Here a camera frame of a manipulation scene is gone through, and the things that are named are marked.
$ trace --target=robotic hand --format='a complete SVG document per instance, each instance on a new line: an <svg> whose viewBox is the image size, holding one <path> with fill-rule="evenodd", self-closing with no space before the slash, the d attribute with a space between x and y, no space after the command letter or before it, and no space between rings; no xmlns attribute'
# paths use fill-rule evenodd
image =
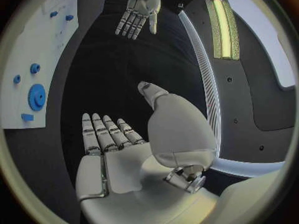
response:
<svg viewBox="0 0 299 224"><path fill-rule="evenodd" d="M136 40L147 18L149 18L149 30L152 34L157 32L157 14L160 11L160 0L128 0L127 10L125 11L115 34L122 32L123 36L128 33L128 38Z"/></svg>
<svg viewBox="0 0 299 224"><path fill-rule="evenodd" d="M154 110L148 122L149 143L156 160L174 168L166 181L191 193L202 187L201 176L213 163L216 138L203 114L181 96L140 82L139 92Z"/></svg>

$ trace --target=yellow light strip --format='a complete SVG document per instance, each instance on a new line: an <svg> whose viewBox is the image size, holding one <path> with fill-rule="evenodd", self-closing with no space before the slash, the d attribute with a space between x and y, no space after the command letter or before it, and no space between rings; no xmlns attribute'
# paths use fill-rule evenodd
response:
<svg viewBox="0 0 299 224"><path fill-rule="evenodd" d="M221 0L213 0L214 7L218 16L221 33L221 56L222 58L231 58L231 40L229 34L229 25L225 10Z"/></svg>

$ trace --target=blue knob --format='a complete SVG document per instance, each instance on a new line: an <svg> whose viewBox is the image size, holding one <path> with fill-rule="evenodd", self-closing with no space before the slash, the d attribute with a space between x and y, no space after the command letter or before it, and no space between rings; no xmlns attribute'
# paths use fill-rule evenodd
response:
<svg viewBox="0 0 299 224"><path fill-rule="evenodd" d="M28 93L28 103L33 111L40 111L46 102L46 92L41 84L31 86Z"/></svg>
<svg viewBox="0 0 299 224"><path fill-rule="evenodd" d="M32 73L32 74L36 74L37 72L39 72L39 70L40 70L40 65L38 65L36 63L33 63L30 66L30 73Z"/></svg>
<svg viewBox="0 0 299 224"><path fill-rule="evenodd" d="M24 121L34 121L34 116L32 114L22 113L21 118Z"/></svg>
<svg viewBox="0 0 299 224"><path fill-rule="evenodd" d="M20 75L16 75L16 76L14 77L14 79L13 79L13 82L14 82L15 84L20 83L20 82L21 82L21 76L20 76Z"/></svg>
<svg viewBox="0 0 299 224"><path fill-rule="evenodd" d="M53 11L50 13L50 18L57 16L58 11Z"/></svg>
<svg viewBox="0 0 299 224"><path fill-rule="evenodd" d="M67 15L67 16L65 16L65 20L67 20L67 21L70 21L70 20L73 20L73 19L74 19L73 15Z"/></svg>

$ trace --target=blue plastic part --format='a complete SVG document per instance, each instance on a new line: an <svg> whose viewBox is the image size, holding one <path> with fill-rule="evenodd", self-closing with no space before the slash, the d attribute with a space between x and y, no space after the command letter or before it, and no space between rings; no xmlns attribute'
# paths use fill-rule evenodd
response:
<svg viewBox="0 0 299 224"><path fill-rule="evenodd" d="M57 16L58 11L53 11L50 13L50 18Z"/></svg>
<svg viewBox="0 0 299 224"><path fill-rule="evenodd" d="M67 16L65 16L65 20L67 20L67 21L70 21L70 20L73 20L73 19L74 19L73 15L67 15Z"/></svg>
<svg viewBox="0 0 299 224"><path fill-rule="evenodd" d="M20 75L16 75L16 76L14 77L14 79L13 79L13 82L14 82L15 84L20 83L20 82L21 82L21 76L20 76Z"/></svg>
<svg viewBox="0 0 299 224"><path fill-rule="evenodd" d="M46 102L46 91L41 84L31 86L28 93L28 103L33 111L40 111Z"/></svg>
<svg viewBox="0 0 299 224"><path fill-rule="evenodd" d="M24 121L34 121L34 116L32 114L28 114L28 113L22 113L21 114L22 120Z"/></svg>
<svg viewBox="0 0 299 224"><path fill-rule="evenodd" d="M40 70L40 65L38 65L36 63L33 63L30 66L30 73L32 73L32 74L36 74L37 72L39 72L39 70Z"/></svg>

